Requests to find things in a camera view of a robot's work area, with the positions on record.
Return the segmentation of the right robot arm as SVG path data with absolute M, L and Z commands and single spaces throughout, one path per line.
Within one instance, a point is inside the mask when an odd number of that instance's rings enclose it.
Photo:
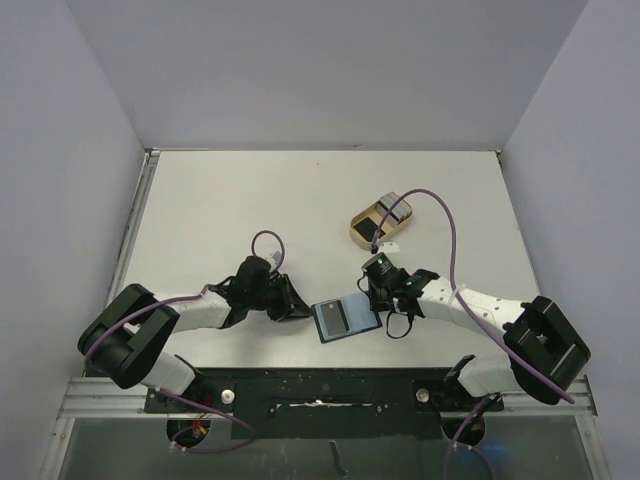
M 547 297 L 530 302 L 501 299 L 455 285 L 435 272 L 410 274 L 384 253 L 362 266 L 370 307 L 376 312 L 446 321 L 484 335 L 499 355 L 468 354 L 445 384 L 448 402 L 469 408 L 480 397 L 522 391 L 556 405 L 591 358 L 590 349 L 559 306 Z

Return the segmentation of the beige oval tray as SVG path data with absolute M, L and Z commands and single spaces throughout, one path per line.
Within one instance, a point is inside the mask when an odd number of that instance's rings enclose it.
M 391 240 L 396 234 L 398 234 L 402 229 L 404 229 L 406 226 L 409 225 L 411 219 L 412 219 L 412 215 L 411 217 L 404 221 L 403 223 L 397 224 L 397 225 L 390 225 L 389 223 L 386 222 L 387 220 L 387 214 L 385 214 L 383 217 L 380 217 L 380 215 L 375 211 L 375 204 L 378 201 L 376 200 L 373 204 L 371 204 L 370 206 L 368 206 L 367 208 L 365 208 L 363 211 L 361 211 L 360 213 L 356 214 L 350 221 L 349 224 L 349 234 L 350 234 L 350 238 L 354 241 L 354 243 L 365 250 L 369 250 L 370 249 L 370 243 L 365 243 L 361 238 L 359 238 L 356 234 L 356 232 L 353 230 L 353 226 L 355 223 L 357 223 L 359 220 L 365 218 L 365 217 L 370 217 L 374 222 L 376 222 L 378 224 L 378 229 L 375 233 L 378 233 L 378 237 L 377 237 L 377 243 L 383 243 L 383 242 L 387 242 L 389 240 Z

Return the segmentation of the blue card holder wallet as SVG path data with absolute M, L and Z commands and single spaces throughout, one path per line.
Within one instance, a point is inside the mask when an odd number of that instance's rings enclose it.
M 321 343 L 329 343 L 382 327 L 365 293 L 356 292 L 311 306 Z

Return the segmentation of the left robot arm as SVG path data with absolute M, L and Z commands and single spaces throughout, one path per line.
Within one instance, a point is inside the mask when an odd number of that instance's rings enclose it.
M 122 389 L 138 384 L 168 391 L 180 410 L 200 405 L 204 387 L 187 361 L 164 347 L 175 332 L 229 329 L 251 312 L 274 322 L 312 315 L 288 275 L 272 262 L 248 256 L 235 274 L 193 295 L 158 299 L 139 283 L 126 286 L 81 334 L 77 348 L 87 368 Z

